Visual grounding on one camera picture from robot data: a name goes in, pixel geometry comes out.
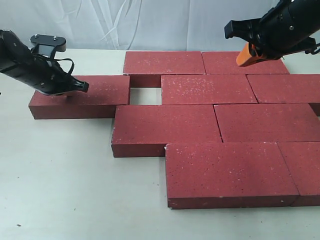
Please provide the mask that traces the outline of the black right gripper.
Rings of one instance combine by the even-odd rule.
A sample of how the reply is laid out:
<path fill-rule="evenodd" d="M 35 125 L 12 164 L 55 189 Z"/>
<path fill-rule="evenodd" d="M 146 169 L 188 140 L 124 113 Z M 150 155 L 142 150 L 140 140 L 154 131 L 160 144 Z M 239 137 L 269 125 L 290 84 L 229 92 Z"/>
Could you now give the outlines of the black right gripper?
<path fill-rule="evenodd" d="M 281 0 L 261 18 L 231 20 L 224 35 L 246 41 L 236 64 L 248 67 L 299 52 L 318 54 L 320 45 L 311 36 L 319 29 L 318 0 Z"/>

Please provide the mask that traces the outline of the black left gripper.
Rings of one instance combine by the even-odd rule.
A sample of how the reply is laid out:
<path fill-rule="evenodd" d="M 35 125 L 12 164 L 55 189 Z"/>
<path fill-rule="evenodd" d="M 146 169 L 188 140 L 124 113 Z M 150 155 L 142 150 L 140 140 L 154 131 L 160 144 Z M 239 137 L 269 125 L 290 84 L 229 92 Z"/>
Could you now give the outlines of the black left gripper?
<path fill-rule="evenodd" d="M 73 62 L 66 72 L 59 64 L 60 59 L 32 53 L 32 48 L 27 47 L 13 31 L 1 30 L 0 72 L 46 96 L 88 91 L 89 83 L 72 76 Z"/>

